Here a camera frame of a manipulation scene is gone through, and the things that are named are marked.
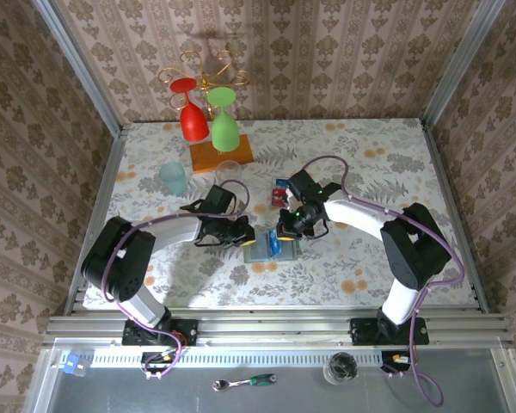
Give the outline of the blue white connector box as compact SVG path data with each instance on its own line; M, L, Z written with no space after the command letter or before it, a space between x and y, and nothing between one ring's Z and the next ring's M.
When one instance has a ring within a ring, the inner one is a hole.
M84 377L90 365L90 361L81 355L69 353L64 361L63 372L77 377Z

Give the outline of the clear acrylic card box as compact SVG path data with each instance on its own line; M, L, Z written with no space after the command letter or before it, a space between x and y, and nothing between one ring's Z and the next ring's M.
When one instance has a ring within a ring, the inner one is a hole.
M276 187L274 186L274 180L275 180L276 178L281 178L281 177L274 177L274 178L272 179L272 187L271 187L271 191L270 191L270 200L271 200L272 190L273 190L274 188L276 188Z

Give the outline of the aluminium side rail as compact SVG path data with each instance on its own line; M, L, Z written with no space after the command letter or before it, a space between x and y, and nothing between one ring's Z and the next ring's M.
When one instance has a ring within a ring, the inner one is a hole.
M95 197L95 205L91 214L89 225L83 240L83 245L78 258L77 266L71 282L71 287L68 293L68 297L64 304L63 316L70 316L75 306L78 292L86 287L87 281L82 275L82 264L84 259L87 257L94 241L97 239L101 232L101 228L104 225L108 205L111 199L111 195L114 189L114 183L116 176L119 172L120 162L123 157L124 148L126 145L126 139L129 134L130 127L123 126L120 129L119 135L114 139L111 146L111 150L108 155L107 164L103 171L101 184L97 195Z
M452 229L454 230L458 251L460 253L461 261L464 265L468 281L471 285L471 289L475 293L479 309L483 313L490 313L491 310L489 308L486 294L483 291L482 280L476 269L474 256L470 249L468 239L466 237L466 232L458 213L457 204L452 193L452 187L444 169L442 157L439 154L439 150L435 142L433 129L424 120L421 120L421 126L425 134L427 148L429 150L431 160L433 162L433 167L438 178L441 193L444 197L448 216L451 221Z

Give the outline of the clear plastic cup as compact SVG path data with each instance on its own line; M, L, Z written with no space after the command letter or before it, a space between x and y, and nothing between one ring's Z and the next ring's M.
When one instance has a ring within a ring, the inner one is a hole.
M239 181L241 176L242 165L233 160L225 160L215 169L216 182L219 186L230 181Z

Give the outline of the wooden rack base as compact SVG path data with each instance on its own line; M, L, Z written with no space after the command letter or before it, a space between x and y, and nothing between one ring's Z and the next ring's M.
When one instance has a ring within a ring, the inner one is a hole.
M189 147L193 171L197 174L214 171L224 161L235 161L241 165L253 163L254 155L246 134L240 136L240 145L234 151L218 151L211 141L203 141Z

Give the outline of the floral tablecloth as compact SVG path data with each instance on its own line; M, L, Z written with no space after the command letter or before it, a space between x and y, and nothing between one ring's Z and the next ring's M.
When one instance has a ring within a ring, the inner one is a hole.
M421 123L391 120L247 120L239 125L255 161L226 187L247 204L250 224L272 229L274 177L306 169L316 182L341 182L362 199L393 209L425 205L449 242L455 239ZM187 192L172 194L159 176L182 163ZM214 172L193 172L188 142L172 123L131 126L108 206L109 216L139 222L175 212L206 196ZM302 241L288 262L245 263L238 248L177 244L157 252L144 283L169 307L224 305L380 306L393 275L383 244L347 225L331 223L318 240Z

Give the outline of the black power connector block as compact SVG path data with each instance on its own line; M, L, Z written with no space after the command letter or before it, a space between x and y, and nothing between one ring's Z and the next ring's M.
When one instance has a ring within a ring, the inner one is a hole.
M176 356L175 350L143 352L140 359L142 371L149 377L163 376Z
M385 373L406 373L411 369L409 351L383 351L381 370Z

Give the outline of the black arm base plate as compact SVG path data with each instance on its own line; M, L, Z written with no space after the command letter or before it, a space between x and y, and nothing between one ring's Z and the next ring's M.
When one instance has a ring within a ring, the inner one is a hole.
M198 325L195 319L171 318L161 321L155 329L168 331L172 335L179 333L182 346L195 346ZM171 337L144 329L132 320L125 322L121 343L125 346L175 346Z
M393 327L388 321L374 317L352 318L349 327L354 346L408 346L410 331L414 332L414 344L430 343L426 322L421 317L415 320L414 327L411 327L410 319L400 326Z

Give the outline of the aluminium frame post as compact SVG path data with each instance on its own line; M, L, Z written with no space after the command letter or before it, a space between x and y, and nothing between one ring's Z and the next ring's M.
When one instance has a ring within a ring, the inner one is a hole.
M427 105L421 121L432 128L449 104L473 58L485 41L506 0L481 0L476 13L464 32L439 85Z
M70 63L108 131L111 132L115 139L118 139L123 130L122 122L115 113L104 88L102 88L97 76L92 71L89 60L78 45L73 31L68 27L67 21L62 16L58 6L54 0L32 1L50 29L54 39L58 42L59 48Z

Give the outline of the teal plastic cup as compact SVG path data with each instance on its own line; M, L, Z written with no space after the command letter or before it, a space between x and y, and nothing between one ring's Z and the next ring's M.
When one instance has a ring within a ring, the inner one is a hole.
M159 176L172 194L181 196L187 192L187 178L182 163L165 163L159 170Z

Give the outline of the red wine glass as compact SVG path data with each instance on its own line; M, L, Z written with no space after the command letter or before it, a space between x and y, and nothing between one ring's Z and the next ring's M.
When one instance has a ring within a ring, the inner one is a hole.
M204 112L189 98L189 92L196 86L197 81L191 77L179 78L170 86L176 95L183 95L180 123L183 137L188 142L200 142L210 133Z

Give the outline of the green wine glass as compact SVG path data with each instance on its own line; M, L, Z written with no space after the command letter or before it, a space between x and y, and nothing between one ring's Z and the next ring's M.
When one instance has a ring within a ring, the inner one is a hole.
M207 100L213 107L219 108L219 113L212 122L213 147L221 152L234 151L240 145L240 136L237 122L226 112L226 108L235 102L235 91L227 87L216 87L210 90Z

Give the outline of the green card holder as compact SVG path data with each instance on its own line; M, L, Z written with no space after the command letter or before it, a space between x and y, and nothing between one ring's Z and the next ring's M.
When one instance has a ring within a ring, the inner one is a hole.
M275 257L270 257L268 233L269 231L257 233L254 243L243 246L243 260L245 263L285 262L298 258L299 245L296 240L280 240L282 243L281 252Z

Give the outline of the grey metal tray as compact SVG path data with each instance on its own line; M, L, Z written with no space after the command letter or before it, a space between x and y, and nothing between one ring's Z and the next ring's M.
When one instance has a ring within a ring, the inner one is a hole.
M84 377L63 372L69 353L84 358L117 348L55 345L44 350L21 413L516 413L516 352L502 346L423 348L406 373L358 366L357 377L342 385L327 382L324 365L175 365L159 377L147 376L141 365L90 365ZM264 373L274 373L276 383L212 389L219 379Z

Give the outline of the clear glass jar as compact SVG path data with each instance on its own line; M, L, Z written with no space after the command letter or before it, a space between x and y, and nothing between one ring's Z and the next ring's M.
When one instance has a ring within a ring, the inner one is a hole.
M328 383L342 385L357 377L358 364L351 354L339 352L326 361L322 371Z

